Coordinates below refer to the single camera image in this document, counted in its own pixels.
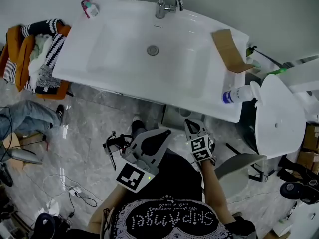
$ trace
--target cable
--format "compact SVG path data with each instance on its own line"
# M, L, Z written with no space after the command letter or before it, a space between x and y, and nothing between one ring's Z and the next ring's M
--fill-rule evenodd
M23 146L29 146L29 145L36 144L36 143L41 143L41 142L44 142L44 141L45 141L45 140L37 141L37 142L32 142L32 143L29 143L29 144L23 144L23 145L20 145L20 146L10 147L9 149L18 148L18 147L23 147Z
M244 199L242 199L242 200L239 200L239 201L234 201L234 202L231 202L231 203L227 203L227 204L228 204L228 205L231 205L231 204L233 204L233 203L242 202L242 201L244 201L244 200L246 200L246 199L248 199L248 198L252 198L252 197L256 197L256 196L261 196L261 195L269 195L269 194L273 194L273 193L277 193L277 192L278 192L278 191L268 192L268 193L261 193L261 194L253 195L253 196L250 196L250 197L246 197L246 198L244 198Z
M115 164L115 161L114 161L114 158L113 158L113 154L110 150L110 147L108 145L108 141L114 137L116 139L116 132L115 131L112 131L112 134L107 138L106 142L105 142L105 147L107 148L108 152L109 152L109 156L110 156L110 159L111 159L111 163L112 163L112 166L114 168L114 171L116 171L116 164Z
M91 191L87 190L87 189L84 188L80 183L78 183L78 182L76 182L76 181L73 181L72 179L70 179L70 178L67 177L66 175L60 175L60 174L56 174L56 173L55 173L55 174L53 174L53 175L48 175L43 181L45 181L48 177L52 177L52 176L66 177L66 178L69 179L70 181L72 181L72 182L78 184L81 188L83 188L83 189L86 190L87 192L91 193L92 196L94 196L96 199L98 199L98 200L100 200L101 202L103 202L103 200L99 199L99 198L98 198L96 195L94 195Z
M97 206L98 206L98 203L95 201L95 199L90 198L90 197L81 197L81 196L80 196L80 193L78 193L76 190L74 190L74 191L75 191L75 196L77 196L78 198L81 198L81 199L82 199L86 204L88 204L89 206L92 206L92 207L97 207ZM89 204L88 202L85 201L85 199L90 199L90 200L94 201L94 202L95 202L95 205Z
M5 115L5 114L0 114L0 115L1 115L1 117L3 117L3 118L7 118L7 120L8 120L8 121L9 121L9 123L10 123L10 128L11 128L11 138L10 138L10 144L9 144L9 147L5 150L5 153L2 155L2 158L1 158L1 160L0 160L0 163L3 161L3 159L4 159L5 155L8 153L8 150L9 150L9 148L11 147L11 144L12 144L12 138L13 138L12 115L11 115L10 107L5 106L5 107L2 107L2 108L8 108L8 109L9 109L9 114L10 114L11 120L10 120L10 119L8 118L8 116L7 116L7 115Z
M71 202L71 205L72 205L72 207L73 207L73 212L71 212L71 213L69 214L69 216L68 216L68 218L71 218L71 217L73 217L73 215L74 215L74 213L75 213L75 208L74 208L74 205L73 205L73 202L72 202L72 199L71 199L70 189L68 190L68 192L69 192L70 202Z
M277 171L279 171L279 170L271 171L270 173L268 173L268 175L264 175L264 177L265 177L264 182L267 182L267 181L268 181L268 177L271 176L271 175L273 175L273 174L274 174L275 172L277 172Z

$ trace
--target person's leg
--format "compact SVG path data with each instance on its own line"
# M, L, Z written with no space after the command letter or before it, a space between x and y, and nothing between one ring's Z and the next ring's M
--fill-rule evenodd
M15 132L19 134L28 134L30 133L30 128L36 128L36 131L44 134L50 128L50 123L43 120L26 117L22 124L15 130Z
M0 114L4 114L11 120L13 132L21 126L26 117L43 121L44 125L41 126L41 128L45 127L47 123L52 124L52 127L60 126L64 112L62 105L59 105L58 110L55 112L46 106L30 100L20 101L8 107L9 108L2 109ZM11 133L10 130L7 134L5 133L9 127L10 122L8 119L0 117L0 138L6 138ZM38 128L30 127L28 132L34 132L36 130L38 130Z
M319 175L312 173L309 169L306 169L302 165L292 163L285 156L281 158L278 166L287 170L293 170L295 172L298 172L304 180L315 179L319 181Z
M286 182L302 182L303 179L299 179L295 177L293 174L290 174L287 172L285 169L281 169L278 173L277 176L280 177L283 181Z
M131 136L135 139L136 136L138 136L140 133L144 133L147 130L145 129L145 126L142 122L142 119L140 116L135 115L133 118L133 123L131 125L132 133Z
M11 116L9 114L9 109L3 108L0 111L0 142L6 139L11 133L10 122Z

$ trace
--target cardboard piece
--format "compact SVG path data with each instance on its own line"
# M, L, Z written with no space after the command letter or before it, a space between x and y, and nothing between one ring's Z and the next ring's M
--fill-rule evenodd
M216 48L229 71L241 73L254 67L254 65L244 63L244 60L235 46L229 29L214 32L212 33L212 37Z
M290 232L288 231L283 236L278 237L273 231L268 232L268 234L265 235L263 239L287 239L290 235Z
M303 148L318 151L319 150L319 127L307 125L306 134L303 142Z

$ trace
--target bathroom sink basin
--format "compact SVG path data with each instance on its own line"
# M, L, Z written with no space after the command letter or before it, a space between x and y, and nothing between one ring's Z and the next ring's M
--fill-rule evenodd
M106 1L95 18L82 15L53 76L238 122L241 104L224 104L221 96L243 86L245 75L226 69L211 33L230 29L243 58L249 37L187 10L157 19L155 9L151 2Z

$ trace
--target jeans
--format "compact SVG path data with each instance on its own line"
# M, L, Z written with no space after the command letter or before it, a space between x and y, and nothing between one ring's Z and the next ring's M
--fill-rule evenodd
M35 131L44 133L53 126L60 126L61 120L58 114L41 104L30 100L20 101L14 105L3 108L0 111L0 141L3 141L11 133L10 122L12 121L12 131L15 133L29 134Z

